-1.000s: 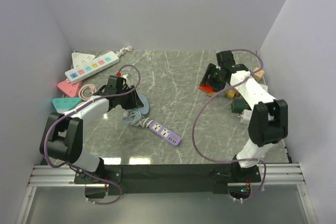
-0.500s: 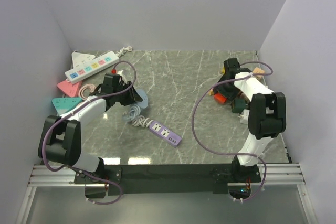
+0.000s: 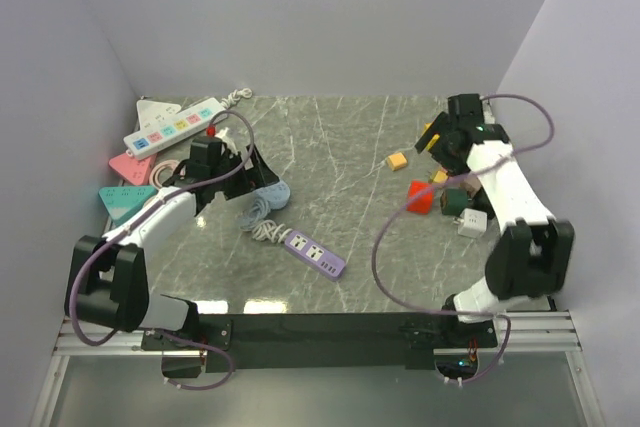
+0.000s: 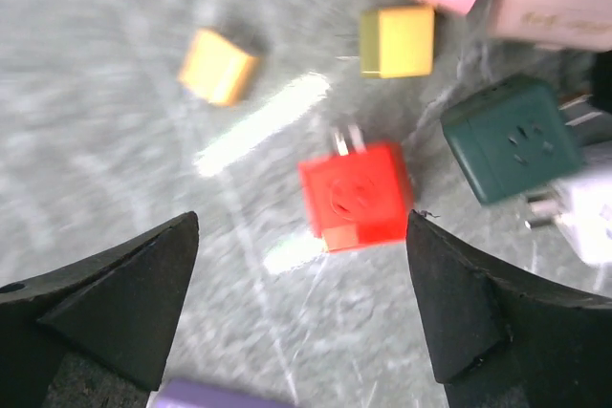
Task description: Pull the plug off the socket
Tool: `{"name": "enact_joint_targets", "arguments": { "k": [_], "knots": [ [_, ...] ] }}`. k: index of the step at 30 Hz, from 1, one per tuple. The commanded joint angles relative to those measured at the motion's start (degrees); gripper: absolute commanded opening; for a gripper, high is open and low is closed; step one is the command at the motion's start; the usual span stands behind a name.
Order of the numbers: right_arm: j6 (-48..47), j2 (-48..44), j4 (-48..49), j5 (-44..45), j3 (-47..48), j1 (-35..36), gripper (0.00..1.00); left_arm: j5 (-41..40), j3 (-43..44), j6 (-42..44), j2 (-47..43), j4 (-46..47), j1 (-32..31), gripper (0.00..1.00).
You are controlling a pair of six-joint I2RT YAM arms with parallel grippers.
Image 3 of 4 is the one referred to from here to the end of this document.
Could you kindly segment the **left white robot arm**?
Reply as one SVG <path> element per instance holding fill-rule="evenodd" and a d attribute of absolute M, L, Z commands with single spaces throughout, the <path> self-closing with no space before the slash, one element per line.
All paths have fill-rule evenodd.
<path fill-rule="evenodd" d="M 84 236 L 76 243 L 64 304 L 76 336 L 89 346 L 106 343 L 85 334 L 81 325 L 87 322 L 111 335 L 164 331 L 176 348 L 193 346 L 202 337 L 196 304 L 151 293 L 148 257 L 216 195 L 232 200 L 279 180 L 255 144 L 239 151 L 221 136 L 195 138 L 188 158 L 177 164 L 151 203 L 107 234 Z"/>

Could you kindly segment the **orange plug adapter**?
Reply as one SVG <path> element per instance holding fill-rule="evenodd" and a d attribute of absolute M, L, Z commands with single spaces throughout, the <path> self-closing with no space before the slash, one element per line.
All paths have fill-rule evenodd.
<path fill-rule="evenodd" d="M 445 183 L 448 180 L 448 178 L 449 176 L 445 171 L 438 170 L 431 177 L 431 182 L 433 184 L 442 184 L 442 183 Z"/>
<path fill-rule="evenodd" d="M 386 163 L 392 171 L 397 171 L 405 168 L 408 165 L 408 160 L 402 152 L 397 152 L 389 155 L 386 158 Z"/>

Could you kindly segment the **red cube socket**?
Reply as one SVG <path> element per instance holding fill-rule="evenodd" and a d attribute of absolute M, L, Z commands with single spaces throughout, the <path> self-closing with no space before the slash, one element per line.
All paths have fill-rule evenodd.
<path fill-rule="evenodd" d="M 412 199 L 412 202 L 406 206 L 406 210 L 420 215 L 429 214 L 434 202 L 434 193 L 431 187 L 432 185 L 428 182 L 413 180 L 407 194 L 407 199 Z"/>

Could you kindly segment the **purple power strip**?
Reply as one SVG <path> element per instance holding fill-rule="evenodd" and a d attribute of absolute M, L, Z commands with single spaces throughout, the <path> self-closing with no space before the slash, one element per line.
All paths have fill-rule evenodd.
<path fill-rule="evenodd" d="M 321 246 L 306 234 L 292 231 L 284 240 L 285 249 L 331 281 L 338 281 L 346 269 L 346 261 Z"/>

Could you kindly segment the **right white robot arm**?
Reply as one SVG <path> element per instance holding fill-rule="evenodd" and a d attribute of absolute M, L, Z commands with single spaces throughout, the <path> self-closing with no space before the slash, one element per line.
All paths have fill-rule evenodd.
<path fill-rule="evenodd" d="M 415 144 L 447 172 L 450 183 L 476 178 L 476 196 L 500 229 L 483 277 L 445 301 L 448 314 L 439 321 L 439 334 L 452 346 L 464 344 L 474 324 L 491 315 L 561 291 L 575 239 L 573 225 L 557 219 L 537 197 L 504 127 L 486 121 L 485 101 L 475 93 L 449 97 L 446 111 Z"/>

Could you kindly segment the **blue round socket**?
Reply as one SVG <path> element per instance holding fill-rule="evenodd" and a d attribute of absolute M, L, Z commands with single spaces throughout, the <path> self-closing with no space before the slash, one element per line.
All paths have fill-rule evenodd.
<path fill-rule="evenodd" d="M 291 190 L 284 180 L 280 180 L 272 185 L 256 189 L 254 194 L 258 199 L 264 201 L 270 210 L 281 210 L 287 206 Z"/>

